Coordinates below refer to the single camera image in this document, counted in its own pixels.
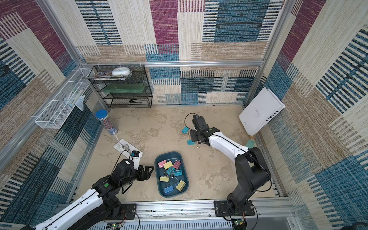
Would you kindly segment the white ruler package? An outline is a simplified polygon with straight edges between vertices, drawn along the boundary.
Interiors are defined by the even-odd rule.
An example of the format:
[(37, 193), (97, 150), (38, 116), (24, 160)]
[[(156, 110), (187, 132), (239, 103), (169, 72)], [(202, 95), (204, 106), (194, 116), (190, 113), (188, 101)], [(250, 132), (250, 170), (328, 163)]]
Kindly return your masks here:
[(113, 146), (113, 148), (118, 152), (122, 152), (126, 157), (128, 157), (130, 154), (132, 157), (140, 156), (140, 151), (124, 139), (119, 140), (118, 143)]

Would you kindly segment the yellow binder clip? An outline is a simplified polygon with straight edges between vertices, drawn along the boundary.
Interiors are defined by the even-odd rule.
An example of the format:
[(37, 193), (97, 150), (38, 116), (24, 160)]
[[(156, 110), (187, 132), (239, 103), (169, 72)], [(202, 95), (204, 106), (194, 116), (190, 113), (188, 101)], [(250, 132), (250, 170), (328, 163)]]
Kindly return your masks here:
[(175, 188), (176, 190), (178, 190), (179, 192), (181, 192), (183, 190), (183, 188), (185, 187), (186, 182), (183, 180), (180, 180), (176, 185)]
[(170, 181), (170, 177), (160, 176), (159, 181), (168, 183)]
[(168, 161), (168, 162), (163, 164), (163, 167), (164, 167), (165, 170), (167, 170), (167, 169), (173, 167), (173, 163), (171, 161)]

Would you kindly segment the yellow binder clip back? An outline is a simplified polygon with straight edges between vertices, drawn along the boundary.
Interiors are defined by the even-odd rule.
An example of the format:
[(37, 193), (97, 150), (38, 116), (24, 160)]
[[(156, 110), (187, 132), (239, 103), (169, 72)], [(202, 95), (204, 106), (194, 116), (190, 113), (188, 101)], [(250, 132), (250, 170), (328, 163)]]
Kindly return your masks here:
[(168, 161), (168, 162), (163, 164), (163, 167), (164, 167), (165, 170), (167, 170), (167, 169), (173, 167), (173, 163), (171, 161)]

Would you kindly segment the blue binder clip front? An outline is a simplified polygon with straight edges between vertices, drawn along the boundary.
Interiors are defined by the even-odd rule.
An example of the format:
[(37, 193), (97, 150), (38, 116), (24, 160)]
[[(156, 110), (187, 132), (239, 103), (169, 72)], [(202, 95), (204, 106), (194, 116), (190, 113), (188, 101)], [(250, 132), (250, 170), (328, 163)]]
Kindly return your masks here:
[(164, 191), (165, 195), (168, 195), (168, 194), (170, 194), (174, 191), (174, 187), (173, 186), (168, 186), (163, 191)]

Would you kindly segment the teal binder clip front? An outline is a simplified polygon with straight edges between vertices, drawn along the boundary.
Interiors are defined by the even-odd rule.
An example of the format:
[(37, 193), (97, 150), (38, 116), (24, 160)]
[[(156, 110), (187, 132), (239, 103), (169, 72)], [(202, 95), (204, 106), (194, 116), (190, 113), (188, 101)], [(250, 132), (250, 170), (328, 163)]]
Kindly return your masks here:
[(173, 174), (173, 172), (175, 171), (175, 169), (173, 168), (173, 167), (170, 167), (170, 168), (168, 168), (167, 170), (166, 170), (166, 174), (168, 175), (168, 176), (170, 176), (170, 175), (172, 175)]

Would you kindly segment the teal plastic storage box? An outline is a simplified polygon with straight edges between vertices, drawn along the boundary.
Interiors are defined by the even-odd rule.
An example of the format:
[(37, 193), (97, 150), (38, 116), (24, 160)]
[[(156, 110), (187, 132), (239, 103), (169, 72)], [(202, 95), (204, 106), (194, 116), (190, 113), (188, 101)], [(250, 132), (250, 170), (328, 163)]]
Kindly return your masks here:
[(159, 194), (164, 198), (181, 195), (189, 188), (183, 158), (179, 152), (161, 154), (155, 159)]

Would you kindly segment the mint green tape roll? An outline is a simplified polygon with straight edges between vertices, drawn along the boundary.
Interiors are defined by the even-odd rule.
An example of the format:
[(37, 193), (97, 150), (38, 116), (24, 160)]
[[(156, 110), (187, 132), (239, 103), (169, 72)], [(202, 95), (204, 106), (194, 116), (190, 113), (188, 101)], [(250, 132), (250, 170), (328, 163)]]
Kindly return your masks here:
[(252, 139), (248, 139), (248, 141), (246, 143), (246, 147), (249, 148), (249, 149), (255, 147), (255, 142)]

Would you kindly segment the yellow binder clip front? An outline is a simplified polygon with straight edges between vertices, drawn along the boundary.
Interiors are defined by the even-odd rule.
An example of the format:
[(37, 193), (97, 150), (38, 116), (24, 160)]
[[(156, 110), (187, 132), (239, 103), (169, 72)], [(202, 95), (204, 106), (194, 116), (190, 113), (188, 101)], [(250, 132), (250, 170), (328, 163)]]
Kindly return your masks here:
[(180, 180), (176, 185), (175, 188), (176, 190), (178, 190), (179, 192), (181, 192), (183, 190), (183, 188), (185, 187), (186, 182), (183, 180)]

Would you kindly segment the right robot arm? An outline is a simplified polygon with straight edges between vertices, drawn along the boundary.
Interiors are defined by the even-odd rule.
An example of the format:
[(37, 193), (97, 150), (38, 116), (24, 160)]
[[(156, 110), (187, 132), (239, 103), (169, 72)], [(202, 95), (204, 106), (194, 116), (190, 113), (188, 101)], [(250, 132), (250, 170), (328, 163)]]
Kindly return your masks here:
[(234, 161), (238, 185), (227, 196), (227, 206), (233, 214), (241, 212), (249, 198), (271, 182), (272, 176), (262, 152), (257, 147), (248, 148), (236, 143), (215, 127), (210, 128), (198, 114), (193, 114), (192, 123), (194, 128), (190, 129), (190, 138), (193, 142), (213, 147)]

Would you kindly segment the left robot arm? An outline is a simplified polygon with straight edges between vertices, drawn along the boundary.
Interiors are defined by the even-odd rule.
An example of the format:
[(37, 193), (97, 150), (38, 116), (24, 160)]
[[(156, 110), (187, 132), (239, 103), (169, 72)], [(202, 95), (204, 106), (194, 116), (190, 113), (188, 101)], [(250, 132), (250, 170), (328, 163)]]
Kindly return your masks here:
[(92, 187), (62, 211), (37, 224), (25, 225), (23, 230), (87, 230), (103, 220), (118, 219), (124, 208), (116, 195), (126, 193), (124, 186), (132, 186), (134, 181), (146, 181), (154, 170), (153, 166), (139, 165), (124, 159), (114, 166), (112, 172), (100, 178)]

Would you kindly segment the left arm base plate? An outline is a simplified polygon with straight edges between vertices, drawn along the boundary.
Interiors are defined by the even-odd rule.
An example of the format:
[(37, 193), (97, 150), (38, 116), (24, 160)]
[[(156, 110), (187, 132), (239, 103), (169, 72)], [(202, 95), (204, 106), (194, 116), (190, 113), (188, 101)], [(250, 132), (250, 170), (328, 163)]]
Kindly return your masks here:
[(103, 220), (133, 220), (135, 218), (135, 212), (137, 209), (137, 204), (135, 203), (127, 203), (120, 204), (119, 207), (114, 208), (112, 211), (100, 212), (97, 215), (97, 219), (99, 221)]

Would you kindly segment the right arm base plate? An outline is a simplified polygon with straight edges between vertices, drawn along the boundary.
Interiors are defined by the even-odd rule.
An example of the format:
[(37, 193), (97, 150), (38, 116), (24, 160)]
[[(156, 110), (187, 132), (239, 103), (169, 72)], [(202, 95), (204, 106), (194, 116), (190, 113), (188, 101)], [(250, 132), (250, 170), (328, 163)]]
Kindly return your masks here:
[(255, 209), (251, 200), (246, 200), (239, 206), (227, 200), (215, 200), (213, 202), (216, 217), (254, 216)]

